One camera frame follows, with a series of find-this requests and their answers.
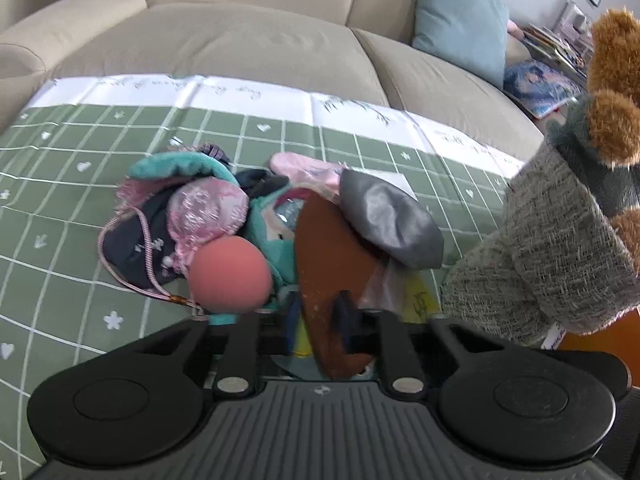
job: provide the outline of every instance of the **gray gripper base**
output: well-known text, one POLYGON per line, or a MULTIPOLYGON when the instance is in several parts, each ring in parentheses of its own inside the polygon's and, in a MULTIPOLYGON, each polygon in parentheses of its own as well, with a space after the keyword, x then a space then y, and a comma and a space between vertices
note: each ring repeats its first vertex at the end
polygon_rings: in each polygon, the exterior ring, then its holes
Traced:
POLYGON ((87 470, 49 462, 31 480, 613 480, 596 462, 509 471, 458 449, 428 410, 377 383, 272 381, 223 402, 200 434, 154 462, 87 470))

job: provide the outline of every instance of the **pink ball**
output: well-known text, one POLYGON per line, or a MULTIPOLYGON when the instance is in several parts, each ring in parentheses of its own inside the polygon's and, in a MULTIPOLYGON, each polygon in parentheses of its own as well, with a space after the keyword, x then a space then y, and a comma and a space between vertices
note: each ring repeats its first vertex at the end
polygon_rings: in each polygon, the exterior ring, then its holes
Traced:
POLYGON ((260 308, 273 287, 267 260, 238 236, 223 236, 199 248, 188 281, 193 299, 216 314, 260 308))

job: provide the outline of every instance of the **sofa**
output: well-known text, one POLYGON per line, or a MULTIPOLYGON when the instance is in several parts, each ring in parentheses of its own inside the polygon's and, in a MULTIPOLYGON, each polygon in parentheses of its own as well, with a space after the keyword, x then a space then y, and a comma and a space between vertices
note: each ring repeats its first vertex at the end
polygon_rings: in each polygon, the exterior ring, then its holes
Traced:
MULTIPOLYGON (((61 0, 0 34, 0 131, 48 78, 220 75, 404 109, 527 160, 497 88, 410 46, 415 0, 61 0)), ((508 36, 507 65, 527 59, 508 36)))

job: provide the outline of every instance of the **brown leather piece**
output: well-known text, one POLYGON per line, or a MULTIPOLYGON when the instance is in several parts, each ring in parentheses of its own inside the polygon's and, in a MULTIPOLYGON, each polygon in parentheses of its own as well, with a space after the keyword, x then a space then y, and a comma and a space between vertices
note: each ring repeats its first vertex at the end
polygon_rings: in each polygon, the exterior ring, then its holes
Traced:
POLYGON ((331 327, 334 299, 341 290, 360 299, 380 251, 351 229, 337 205, 315 193, 298 217, 295 251, 306 329, 319 367, 331 379, 353 377, 372 356, 345 352, 331 327))

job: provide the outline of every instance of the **teddy bear's head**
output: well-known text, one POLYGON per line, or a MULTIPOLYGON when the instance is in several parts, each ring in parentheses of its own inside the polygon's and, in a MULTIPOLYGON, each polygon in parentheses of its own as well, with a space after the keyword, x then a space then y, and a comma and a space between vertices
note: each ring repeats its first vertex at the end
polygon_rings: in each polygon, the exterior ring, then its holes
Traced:
POLYGON ((640 162, 640 21, 608 10, 593 25, 588 89, 591 144, 610 166, 640 162))

